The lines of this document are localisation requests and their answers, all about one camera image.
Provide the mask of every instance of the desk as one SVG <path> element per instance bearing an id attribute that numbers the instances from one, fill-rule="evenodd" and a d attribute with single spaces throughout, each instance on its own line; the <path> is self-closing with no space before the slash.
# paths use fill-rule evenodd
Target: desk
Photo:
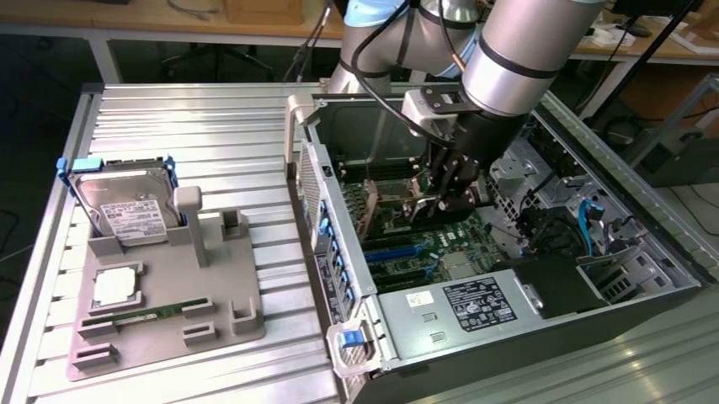
<path id="1" fill-rule="evenodd" d="M 605 12 L 605 20 L 611 21 L 617 16 L 611 13 Z M 650 31 L 650 38 L 638 38 L 633 46 L 621 47 L 613 61 L 618 61 L 617 66 L 614 67 L 607 79 L 602 83 L 597 94 L 593 99 L 589 101 L 587 106 L 581 112 L 581 118 L 585 119 L 589 116 L 593 116 L 599 109 L 602 103 L 607 99 L 611 92 L 615 90 L 617 85 L 630 72 L 631 67 L 638 62 L 639 57 L 650 47 L 650 44 L 657 39 L 657 36 L 665 25 L 647 20 L 639 19 L 639 24 L 642 24 Z M 587 60 L 587 61 L 606 61 L 611 52 L 614 51 L 614 46 L 607 46 L 602 48 L 594 44 L 581 45 L 577 48 L 575 53 L 573 54 L 571 59 Z M 654 57 L 650 59 L 650 63 L 662 63 L 670 65 L 703 65 L 703 66 L 719 66 L 719 56 L 711 55 L 698 55 L 690 51 L 685 46 L 682 46 L 673 39 L 667 39 L 665 44 L 659 47 L 658 51 L 654 53 Z"/>
<path id="2" fill-rule="evenodd" d="M 202 21 L 172 10 L 166 0 L 132 0 L 130 5 L 102 4 L 92 0 L 0 0 L 0 33 L 86 39 L 104 82 L 120 83 L 110 40 L 299 46 L 313 31 L 323 0 L 305 0 L 303 4 L 302 25 L 253 25 L 230 24 L 223 14 L 211 14 L 210 20 Z M 195 0 L 194 7 L 203 5 L 222 7 L 222 0 Z M 611 13 L 605 15 L 607 21 L 615 17 Z M 653 36 L 638 38 L 631 47 L 617 52 L 614 60 L 619 63 L 587 103 L 582 118 L 595 113 L 662 30 L 662 25 L 653 21 L 642 19 L 641 24 L 651 30 Z M 317 46 L 339 48 L 342 34 L 342 18 L 335 11 Z M 581 45 L 571 58 L 605 61 L 613 50 L 611 46 Z M 719 66 L 719 56 L 697 55 L 667 40 L 650 63 Z"/>
<path id="3" fill-rule="evenodd" d="M 223 0 L 196 0 L 194 8 L 222 8 Z M 150 40 L 235 45 L 299 46 L 323 12 L 323 0 L 303 2 L 303 24 L 230 24 L 225 14 L 210 20 L 170 8 L 166 0 L 132 0 L 128 5 L 92 0 L 0 0 L 0 34 L 80 38 L 88 41 L 106 83 L 123 82 L 110 40 Z M 333 12 L 317 46 L 339 48 L 342 18 Z"/>

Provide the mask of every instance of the hard drive label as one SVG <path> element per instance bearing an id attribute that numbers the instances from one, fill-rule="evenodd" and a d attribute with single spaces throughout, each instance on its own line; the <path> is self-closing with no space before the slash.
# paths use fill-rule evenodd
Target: hard drive label
<path id="1" fill-rule="evenodd" d="M 459 326 L 467 332 L 517 320 L 495 278 L 454 284 L 445 288 Z"/>
<path id="2" fill-rule="evenodd" d="M 112 232 L 120 241 L 167 233 L 160 206 L 155 199 L 100 205 Z"/>

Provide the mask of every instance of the floor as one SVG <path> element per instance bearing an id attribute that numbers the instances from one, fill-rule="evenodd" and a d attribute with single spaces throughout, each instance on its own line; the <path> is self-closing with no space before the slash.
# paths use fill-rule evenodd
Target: floor
<path id="1" fill-rule="evenodd" d="M 179 63 L 171 72 L 163 71 L 162 59 L 186 52 L 190 44 L 115 41 L 112 48 L 126 82 L 214 81 L 212 56 Z M 247 46 L 238 49 L 250 51 Z M 259 47 L 257 57 L 282 77 L 294 54 L 295 48 Z M 315 50 L 305 81 L 331 75 L 338 54 L 338 50 Z M 0 35 L 0 60 L 4 61 L 0 63 L 0 243 L 4 238 L 8 240 L 0 250 L 2 340 L 82 85 L 100 82 L 102 78 L 83 40 Z M 578 74 L 573 64 L 553 86 L 569 105 L 577 103 L 587 86 L 594 86 L 594 80 L 587 77 L 602 71 L 602 66 L 597 66 L 587 74 Z M 222 66 L 225 82 L 266 81 L 266 73 L 239 61 L 229 59 Z M 407 80 L 409 76 L 402 69 L 394 72 L 397 81 Z M 613 105 L 609 116 L 626 112 L 621 104 Z"/>

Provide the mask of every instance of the metal slotted table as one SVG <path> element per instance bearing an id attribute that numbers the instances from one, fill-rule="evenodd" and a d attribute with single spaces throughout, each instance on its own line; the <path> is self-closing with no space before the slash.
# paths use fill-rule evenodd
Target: metal slotted table
<path id="1" fill-rule="evenodd" d="M 126 85 L 82 96 L 66 157 L 168 154 L 180 185 L 203 190 L 203 212 L 238 206 L 247 215 L 267 335 L 70 382 L 67 355 L 90 223 L 56 181 L 18 301 L 26 323 L 16 313 L 6 340 L 16 357 L 12 364 L 0 364 L 0 374 L 11 374 L 11 402 L 28 397 L 38 403 L 338 401 L 282 157 L 287 97 L 318 92 L 317 84 Z"/>
<path id="2" fill-rule="evenodd" d="M 180 185 L 203 189 L 204 212 L 243 209 L 251 223 L 267 335 L 70 382 L 71 322 L 90 223 L 55 181 L 0 357 L 2 404 L 339 401 L 283 176 L 286 104 L 294 93 L 321 93 L 321 87 L 116 85 L 102 94 L 82 96 L 64 157 L 171 154 Z M 589 150 L 615 159 L 603 144 L 593 143 L 599 142 L 595 137 L 583 141 Z M 715 402 L 718 302 L 714 288 L 613 341 L 423 403 Z"/>

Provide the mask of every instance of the blue cable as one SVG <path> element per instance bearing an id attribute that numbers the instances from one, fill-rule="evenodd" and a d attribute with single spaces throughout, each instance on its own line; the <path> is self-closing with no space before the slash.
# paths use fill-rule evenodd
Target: blue cable
<path id="1" fill-rule="evenodd" d="M 587 242 L 587 251 L 589 256 L 593 257 L 593 237 L 589 235 L 589 229 L 587 229 L 587 207 L 595 207 L 599 208 L 599 206 L 595 204 L 595 202 L 591 199 L 582 200 L 581 203 L 581 211 L 578 214 L 578 222 L 581 223 L 581 231 L 582 235 L 585 236 L 585 241 Z"/>
<path id="2" fill-rule="evenodd" d="M 435 261 L 435 263 L 433 265 L 429 265 L 423 268 L 425 270 L 425 278 L 426 279 L 430 279 L 431 278 L 431 273 L 434 272 L 435 268 L 439 266 L 439 261 Z"/>

